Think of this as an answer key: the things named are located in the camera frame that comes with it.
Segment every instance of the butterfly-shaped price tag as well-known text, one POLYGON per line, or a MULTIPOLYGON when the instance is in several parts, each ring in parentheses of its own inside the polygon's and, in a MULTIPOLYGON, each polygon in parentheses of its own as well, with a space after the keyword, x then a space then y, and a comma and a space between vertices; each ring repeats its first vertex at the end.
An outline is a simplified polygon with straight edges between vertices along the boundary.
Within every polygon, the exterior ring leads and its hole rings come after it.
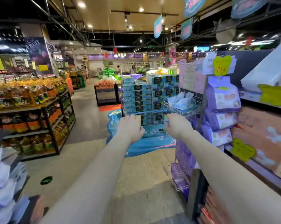
POLYGON ((281 106, 281 86, 259 84, 258 87, 262 91, 259 102, 268 103, 273 106, 281 106))
POLYGON ((214 75, 221 76, 228 73, 228 69, 232 63, 232 56, 227 55, 224 57, 217 56, 213 61, 214 75))
POLYGON ((254 157, 256 151, 251 145, 244 144, 239 138, 235 138, 233 144, 234 147, 230 150, 231 153, 242 161, 247 162, 250 158, 254 157))

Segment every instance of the person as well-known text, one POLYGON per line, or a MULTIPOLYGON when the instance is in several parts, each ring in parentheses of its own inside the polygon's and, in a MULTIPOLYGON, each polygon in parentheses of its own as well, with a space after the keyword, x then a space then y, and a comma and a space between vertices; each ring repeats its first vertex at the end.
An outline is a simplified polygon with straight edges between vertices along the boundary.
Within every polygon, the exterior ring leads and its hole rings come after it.
POLYGON ((122 73, 123 73, 122 68, 119 65, 117 66, 117 68, 119 69, 119 74, 122 75, 122 73))
MULTIPOLYGON (((168 120, 165 130, 182 140, 194 154, 234 224, 281 224, 280 195, 204 139, 185 118, 168 114, 168 120)), ((115 136, 40 224, 100 224, 116 187, 126 150, 144 133, 140 116, 122 117, 115 136)))
POLYGON ((146 67, 145 72, 150 71, 150 67, 147 64, 145 67, 146 67))
POLYGON ((137 74, 137 70, 136 70, 136 67, 135 67, 135 65, 134 65, 134 64, 132 65, 131 74, 132 74, 132 75, 137 74))
POLYGON ((85 74, 86 74, 86 79, 89 79, 90 78, 89 71, 88 71, 86 65, 84 66, 84 70, 85 70, 85 74))

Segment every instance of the blue display base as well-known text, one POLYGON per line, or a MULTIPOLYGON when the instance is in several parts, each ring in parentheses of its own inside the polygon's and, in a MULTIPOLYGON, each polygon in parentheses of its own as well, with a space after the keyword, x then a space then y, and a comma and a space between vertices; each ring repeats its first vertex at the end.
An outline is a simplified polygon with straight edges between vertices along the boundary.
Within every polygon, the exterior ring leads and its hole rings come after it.
MULTIPOLYGON (((113 110, 108 117, 107 130, 111 135, 106 139, 106 144, 116 133, 117 123, 122 117, 121 109, 113 110)), ((138 156, 162 148, 175 148, 176 140, 165 133, 164 127, 164 124, 144 126, 145 135, 128 147, 125 157, 138 156)))

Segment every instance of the floor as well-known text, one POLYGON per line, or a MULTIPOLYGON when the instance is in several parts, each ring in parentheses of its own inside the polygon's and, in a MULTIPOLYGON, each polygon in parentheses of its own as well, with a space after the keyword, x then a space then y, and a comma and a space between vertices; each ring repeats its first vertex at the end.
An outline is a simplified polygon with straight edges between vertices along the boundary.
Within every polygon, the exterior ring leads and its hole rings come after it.
MULTIPOLYGON (((109 111, 100 112, 96 105, 95 81, 90 79, 86 88, 72 96, 76 123, 60 156, 25 162, 31 178, 23 192, 43 195, 49 207, 105 147, 109 111), (53 181, 40 185, 47 176, 53 176, 53 181)), ((168 177, 174 155, 174 149, 162 149, 125 158, 103 224, 190 223, 168 177)))

